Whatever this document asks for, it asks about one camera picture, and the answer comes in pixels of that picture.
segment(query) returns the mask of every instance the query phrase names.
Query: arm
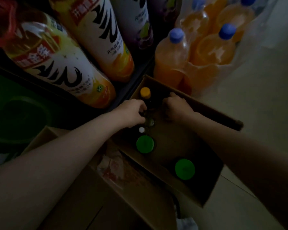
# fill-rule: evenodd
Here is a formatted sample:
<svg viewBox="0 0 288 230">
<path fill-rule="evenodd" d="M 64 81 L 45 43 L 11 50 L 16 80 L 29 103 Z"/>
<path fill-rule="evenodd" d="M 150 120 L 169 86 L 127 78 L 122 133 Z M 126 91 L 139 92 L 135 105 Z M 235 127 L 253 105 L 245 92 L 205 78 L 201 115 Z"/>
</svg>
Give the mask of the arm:
<svg viewBox="0 0 288 230">
<path fill-rule="evenodd" d="M 142 100 L 112 112 L 0 166 L 0 229 L 36 229 L 102 144 L 144 123 Z"/>
<path fill-rule="evenodd" d="M 169 108 L 168 116 L 205 140 L 288 229 L 288 153 L 262 146 L 242 133 L 193 112 L 187 102 L 174 93 L 164 101 Z"/>
</svg>

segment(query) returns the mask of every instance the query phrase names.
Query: green logo on label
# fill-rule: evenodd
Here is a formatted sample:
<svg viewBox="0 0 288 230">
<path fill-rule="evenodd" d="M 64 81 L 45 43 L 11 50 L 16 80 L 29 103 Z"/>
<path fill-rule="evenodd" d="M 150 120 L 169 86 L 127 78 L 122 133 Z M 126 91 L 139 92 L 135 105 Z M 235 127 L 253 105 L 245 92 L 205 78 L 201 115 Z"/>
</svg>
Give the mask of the green logo on label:
<svg viewBox="0 0 288 230">
<path fill-rule="evenodd" d="M 104 90 L 104 86 L 103 85 L 99 85 L 98 87 L 97 87 L 97 92 L 101 92 L 101 91 L 103 91 Z"/>
</svg>

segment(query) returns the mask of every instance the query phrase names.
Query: left hand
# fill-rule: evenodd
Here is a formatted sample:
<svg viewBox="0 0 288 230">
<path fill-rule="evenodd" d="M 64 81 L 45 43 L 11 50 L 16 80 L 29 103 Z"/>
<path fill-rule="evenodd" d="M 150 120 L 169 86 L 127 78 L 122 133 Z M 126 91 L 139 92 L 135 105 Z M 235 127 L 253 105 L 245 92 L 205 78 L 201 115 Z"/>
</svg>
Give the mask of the left hand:
<svg viewBox="0 0 288 230">
<path fill-rule="evenodd" d="M 147 107 L 143 100 L 131 99 L 124 101 L 112 112 L 121 121 L 122 127 L 133 127 L 145 122 L 145 117 L 139 114 L 144 110 L 147 110 Z"/>
</svg>

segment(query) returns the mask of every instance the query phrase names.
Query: tile floor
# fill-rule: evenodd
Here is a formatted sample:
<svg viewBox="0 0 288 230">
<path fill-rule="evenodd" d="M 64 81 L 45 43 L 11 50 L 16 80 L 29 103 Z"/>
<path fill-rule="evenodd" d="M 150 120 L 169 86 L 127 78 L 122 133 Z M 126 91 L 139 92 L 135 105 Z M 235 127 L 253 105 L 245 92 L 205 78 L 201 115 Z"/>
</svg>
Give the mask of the tile floor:
<svg viewBox="0 0 288 230">
<path fill-rule="evenodd" d="M 248 137 L 288 152 L 288 0 L 279 0 L 266 33 L 253 59 L 200 100 L 243 121 Z M 227 167 L 221 175 L 203 209 L 178 195 L 182 214 L 199 229 L 283 229 Z"/>
</svg>

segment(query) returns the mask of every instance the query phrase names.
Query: yellow bottle cap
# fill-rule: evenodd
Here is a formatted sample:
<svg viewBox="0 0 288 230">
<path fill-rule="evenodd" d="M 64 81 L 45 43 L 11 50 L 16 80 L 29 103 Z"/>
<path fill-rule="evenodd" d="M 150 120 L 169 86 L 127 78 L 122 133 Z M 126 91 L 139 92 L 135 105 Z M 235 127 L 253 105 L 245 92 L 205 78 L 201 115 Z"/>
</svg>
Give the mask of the yellow bottle cap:
<svg viewBox="0 0 288 230">
<path fill-rule="evenodd" d="M 150 94 L 150 89 L 147 87 L 143 87 L 140 91 L 141 97 L 144 99 L 149 99 L 151 94 Z"/>
</svg>

